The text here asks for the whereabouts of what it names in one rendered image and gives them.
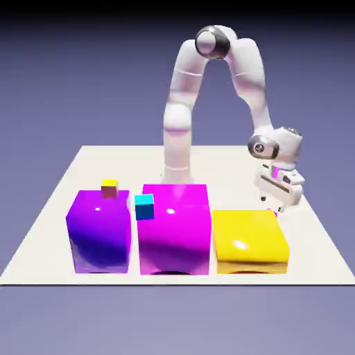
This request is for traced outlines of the large yellow box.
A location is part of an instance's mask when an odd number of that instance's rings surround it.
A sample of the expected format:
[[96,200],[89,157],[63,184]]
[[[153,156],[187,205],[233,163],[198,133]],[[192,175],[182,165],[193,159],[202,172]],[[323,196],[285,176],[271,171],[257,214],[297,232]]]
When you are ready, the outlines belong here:
[[272,210],[214,210],[218,274],[284,274],[290,248]]

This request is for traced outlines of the small yellow cube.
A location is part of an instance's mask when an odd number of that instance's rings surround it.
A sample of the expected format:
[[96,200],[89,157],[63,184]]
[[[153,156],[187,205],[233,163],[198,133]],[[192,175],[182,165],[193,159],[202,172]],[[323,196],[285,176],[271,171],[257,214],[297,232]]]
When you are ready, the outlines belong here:
[[102,198],[116,198],[118,191],[117,179],[103,179],[101,183]]

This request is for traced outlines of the small cyan cube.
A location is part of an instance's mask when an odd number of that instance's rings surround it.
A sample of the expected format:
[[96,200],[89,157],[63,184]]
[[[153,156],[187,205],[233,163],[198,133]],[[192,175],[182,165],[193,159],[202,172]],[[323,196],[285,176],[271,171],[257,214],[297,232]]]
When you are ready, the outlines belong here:
[[135,195],[136,220],[154,219],[154,205],[153,194]]

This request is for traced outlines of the large purple box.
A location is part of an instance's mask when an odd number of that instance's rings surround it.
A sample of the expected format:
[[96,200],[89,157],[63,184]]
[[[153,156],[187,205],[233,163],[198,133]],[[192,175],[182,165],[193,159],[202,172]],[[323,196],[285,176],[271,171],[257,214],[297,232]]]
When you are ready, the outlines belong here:
[[67,216],[74,270],[78,274],[125,274],[130,263],[130,192],[103,198],[100,191],[79,191]]

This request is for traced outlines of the large magenta box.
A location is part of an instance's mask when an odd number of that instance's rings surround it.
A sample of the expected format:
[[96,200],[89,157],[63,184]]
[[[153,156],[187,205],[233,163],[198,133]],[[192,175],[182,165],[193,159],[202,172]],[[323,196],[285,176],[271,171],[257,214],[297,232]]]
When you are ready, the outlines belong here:
[[154,219],[138,220],[139,266],[143,275],[208,275],[211,214],[204,184],[145,184],[153,194]]

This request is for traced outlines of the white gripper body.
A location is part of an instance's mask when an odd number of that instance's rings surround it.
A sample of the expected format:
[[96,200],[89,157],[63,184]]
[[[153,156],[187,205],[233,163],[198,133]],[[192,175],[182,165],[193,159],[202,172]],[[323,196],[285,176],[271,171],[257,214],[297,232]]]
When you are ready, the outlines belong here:
[[290,207],[297,205],[303,194],[301,184],[288,184],[272,178],[266,173],[257,173],[254,184],[259,189],[260,196],[265,200],[273,198],[279,206]]

